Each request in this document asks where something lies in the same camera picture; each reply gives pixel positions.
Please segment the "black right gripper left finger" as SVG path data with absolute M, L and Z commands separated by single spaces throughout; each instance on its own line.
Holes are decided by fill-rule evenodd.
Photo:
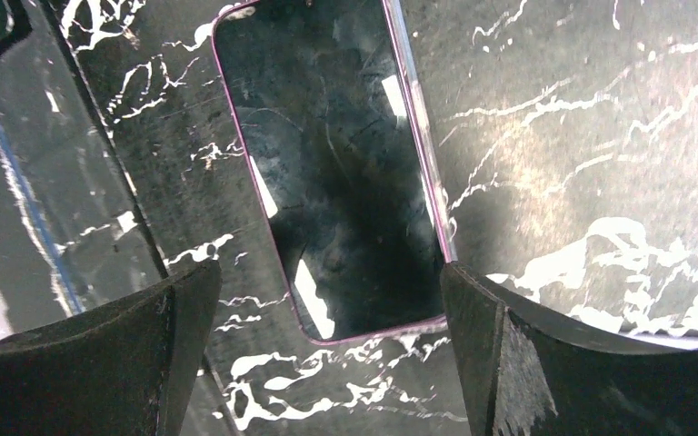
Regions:
M 0 341 L 0 435 L 177 435 L 222 288 L 215 261 Z

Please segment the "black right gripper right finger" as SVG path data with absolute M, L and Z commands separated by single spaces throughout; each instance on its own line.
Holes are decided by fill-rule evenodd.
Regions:
M 698 435 L 698 349 L 597 329 L 459 262 L 444 310 L 474 435 Z

